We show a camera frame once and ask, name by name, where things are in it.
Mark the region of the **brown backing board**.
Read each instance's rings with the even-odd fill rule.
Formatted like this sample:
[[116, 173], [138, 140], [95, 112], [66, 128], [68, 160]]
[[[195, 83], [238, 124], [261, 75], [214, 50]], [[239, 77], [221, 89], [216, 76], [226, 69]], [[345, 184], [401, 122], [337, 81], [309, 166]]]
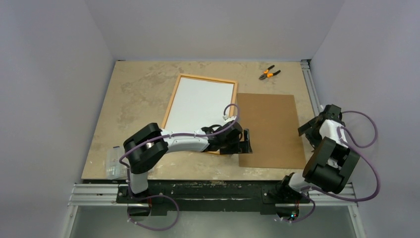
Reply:
[[240, 125], [250, 132], [251, 154], [239, 155], [245, 168], [303, 169], [303, 141], [293, 95], [239, 93]]

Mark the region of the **photo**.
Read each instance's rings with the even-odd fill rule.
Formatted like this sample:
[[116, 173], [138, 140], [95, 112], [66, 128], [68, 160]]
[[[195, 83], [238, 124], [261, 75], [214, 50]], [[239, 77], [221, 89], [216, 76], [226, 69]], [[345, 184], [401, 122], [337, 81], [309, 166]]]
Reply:
[[225, 124], [224, 117], [233, 116], [228, 105], [236, 102], [237, 89], [237, 81], [180, 74], [161, 128], [179, 132]]

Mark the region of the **orange wooden picture frame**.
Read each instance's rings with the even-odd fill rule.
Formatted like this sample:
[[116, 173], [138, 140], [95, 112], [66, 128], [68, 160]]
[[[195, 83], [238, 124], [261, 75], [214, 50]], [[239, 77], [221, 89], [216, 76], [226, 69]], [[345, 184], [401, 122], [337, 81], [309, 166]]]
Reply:
[[180, 74], [176, 80], [163, 122], [168, 152], [202, 152], [207, 144], [201, 128], [224, 125], [234, 115], [236, 81]]

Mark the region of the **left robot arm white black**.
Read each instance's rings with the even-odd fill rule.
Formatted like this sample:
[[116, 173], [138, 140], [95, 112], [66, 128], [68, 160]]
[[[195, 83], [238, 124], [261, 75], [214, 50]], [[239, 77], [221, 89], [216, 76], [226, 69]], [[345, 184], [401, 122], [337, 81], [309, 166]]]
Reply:
[[248, 129], [243, 129], [236, 116], [225, 118], [224, 124], [204, 126], [195, 131], [173, 132], [150, 123], [126, 139], [120, 163], [128, 171], [128, 196], [141, 203], [148, 196], [148, 173], [166, 154], [182, 151], [218, 152], [221, 155], [251, 154]]

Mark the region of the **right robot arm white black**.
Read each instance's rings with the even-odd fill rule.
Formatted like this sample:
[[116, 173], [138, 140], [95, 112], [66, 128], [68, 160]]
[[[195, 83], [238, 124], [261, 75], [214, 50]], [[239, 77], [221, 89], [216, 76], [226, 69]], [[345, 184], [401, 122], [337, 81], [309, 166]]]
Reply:
[[275, 186], [285, 202], [299, 200], [304, 190], [318, 188], [339, 194], [348, 183], [360, 156], [347, 145], [341, 108], [327, 105], [318, 116], [298, 128], [313, 148], [313, 154], [300, 174], [291, 173]]

